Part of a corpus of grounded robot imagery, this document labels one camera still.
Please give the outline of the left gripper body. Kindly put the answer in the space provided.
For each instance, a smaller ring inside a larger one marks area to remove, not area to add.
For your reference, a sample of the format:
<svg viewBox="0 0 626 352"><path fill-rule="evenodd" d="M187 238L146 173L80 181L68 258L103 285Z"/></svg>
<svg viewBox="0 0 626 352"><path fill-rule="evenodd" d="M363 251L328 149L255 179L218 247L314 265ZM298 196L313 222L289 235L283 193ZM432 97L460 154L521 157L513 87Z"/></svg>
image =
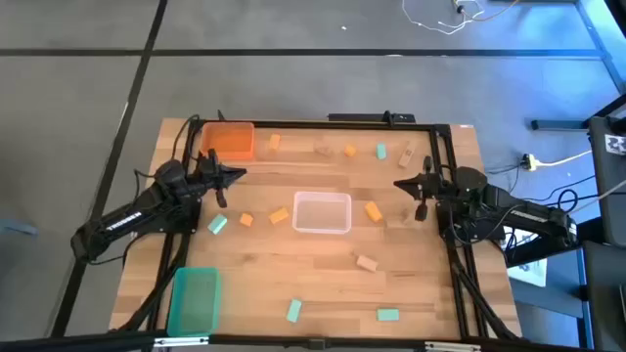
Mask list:
<svg viewBox="0 0 626 352"><path fill-rule="evenodd" d="M199 159L199 170L202 181L209 189L215 191L218 205L221 208L226 208L227 200L224 195L224 189L226 188L225 179L215 149L209 149L207 155Z"/></svg>

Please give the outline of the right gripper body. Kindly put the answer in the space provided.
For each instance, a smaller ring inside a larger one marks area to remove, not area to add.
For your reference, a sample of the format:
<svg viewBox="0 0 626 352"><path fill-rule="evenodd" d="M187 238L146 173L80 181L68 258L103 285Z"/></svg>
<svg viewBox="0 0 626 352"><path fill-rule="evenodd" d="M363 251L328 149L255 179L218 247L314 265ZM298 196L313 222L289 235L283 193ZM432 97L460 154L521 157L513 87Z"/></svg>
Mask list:
<svg viewBox="0 0 626 352"><path fill-rule="evenodd" d="M431 156L426 156L423 161L423 172L417 175L420 204L417 207L415 219L424 221L427 216L426 200L437 196L448 187L450 182L444 180L441 167L434 167Z"/></svg>

